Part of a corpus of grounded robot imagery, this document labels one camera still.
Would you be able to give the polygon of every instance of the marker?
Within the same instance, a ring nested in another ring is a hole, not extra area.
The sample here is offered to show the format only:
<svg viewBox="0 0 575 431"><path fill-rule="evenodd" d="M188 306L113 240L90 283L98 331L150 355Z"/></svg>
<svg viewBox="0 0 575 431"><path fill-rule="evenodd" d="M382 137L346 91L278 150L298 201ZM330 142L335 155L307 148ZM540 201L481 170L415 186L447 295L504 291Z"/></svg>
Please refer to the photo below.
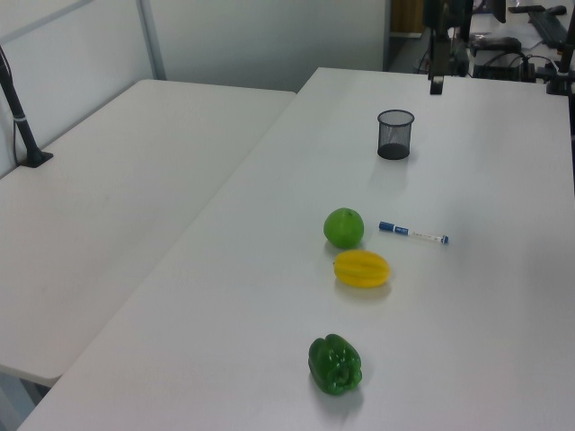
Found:
<svg viewBox="0 0 575 431"><path fill-rule="evenodd" d="M427 233L418 233L411 231L405 227L396 226L393 223L380 222L379 230L395 232L400 235L415 236L417 238L421 238L422 240L430 240L435 242L441 242L442 244L449 244L449 237L446 235L436 236L436 235L429 235Z"/></svg>

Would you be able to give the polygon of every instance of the black stand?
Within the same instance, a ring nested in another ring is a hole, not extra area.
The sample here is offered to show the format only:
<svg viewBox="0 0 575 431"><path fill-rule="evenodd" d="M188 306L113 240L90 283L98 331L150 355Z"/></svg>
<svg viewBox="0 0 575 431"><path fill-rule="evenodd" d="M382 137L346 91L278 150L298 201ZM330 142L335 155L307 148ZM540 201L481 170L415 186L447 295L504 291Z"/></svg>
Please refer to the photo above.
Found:
<svg viewBox="0 0 575 431"><path fill-rule="evenodd" d="M30 130L28 125L28 120L24 115L22 105L16 94L16 90L13 86L12 76L8 72L8 65L5 63L3 56L0 55L0 84L2 85L2 90L4 90L4 95L8 100L8 105L10 105L10 110L12 111L14 121L20 130L20 135L22 136L22 141L26 145L27 158L21 165L28 166L30 168L37 168L47 160L52 158L52 154L43 153L36 145L34 140L34 135Z"/></svg>
<svg viewBox="0 0 575 431"><path fill-rule="evenodd" d="M571 85L575 83L575 74L570 71L573 50L575 49L575 7L571 14L567 40L562 45L561 61L557 70L553 65L546 65L537 69L537 77L547 82L547 94L558 96L571 96Z"/></svg>

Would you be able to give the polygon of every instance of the white wall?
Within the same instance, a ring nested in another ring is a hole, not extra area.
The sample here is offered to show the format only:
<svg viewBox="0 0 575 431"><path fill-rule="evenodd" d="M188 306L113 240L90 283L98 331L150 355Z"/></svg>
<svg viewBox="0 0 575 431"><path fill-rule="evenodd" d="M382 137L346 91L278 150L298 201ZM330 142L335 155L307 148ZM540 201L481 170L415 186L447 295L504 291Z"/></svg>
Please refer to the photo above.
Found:
<svg viewBox="0 0 575 431"><path fill-rule="evenodd" d="M297 92L319 66L382 70L391 0L142 0L158 74Z"/></svg>
<svg viewBox="0 0 575 431"><path fill-rule="evenodd" d="M3 48L40 147L153 77L137 0L94 0ZM0 93L0 177L13 168L12 130L12 112Z"/></svg>

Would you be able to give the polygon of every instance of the white desk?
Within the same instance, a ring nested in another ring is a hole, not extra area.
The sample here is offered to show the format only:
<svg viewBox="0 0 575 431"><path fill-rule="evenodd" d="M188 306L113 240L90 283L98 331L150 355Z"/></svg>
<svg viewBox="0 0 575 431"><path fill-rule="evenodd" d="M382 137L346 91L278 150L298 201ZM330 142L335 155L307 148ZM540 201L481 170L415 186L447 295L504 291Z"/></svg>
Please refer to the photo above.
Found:
<svg viewBox="0 0 575 431"><path fill-rule="evenodd" d="M21 430L571 429L567 102L446 80L429 96L425 76L316 72ZM400 162L376 155L391 108L416 118ZM322 227L342 206L389 261L385 287L335 281ZM307 366L330 332L363 360L340 398Z"/></svg>
<svg viewBox="0 0 575 431"><path fill-rule="evenodd" d="M143 81L0 180L0 371L53 384L294 96Z"/></svg>

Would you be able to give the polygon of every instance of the green bell pepper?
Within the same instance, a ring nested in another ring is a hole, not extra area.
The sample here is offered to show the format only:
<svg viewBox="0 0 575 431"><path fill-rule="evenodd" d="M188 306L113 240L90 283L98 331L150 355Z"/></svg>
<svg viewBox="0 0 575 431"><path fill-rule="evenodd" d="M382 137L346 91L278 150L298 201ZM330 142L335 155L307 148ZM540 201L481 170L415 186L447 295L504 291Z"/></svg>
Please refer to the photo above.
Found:
<svg viewBox="0 0 575 431"><path fill-rule="evenodd" d="M339 335L314 341L307 363L315 384L330 395L341 395L361 382L358 351Z"/></svg>

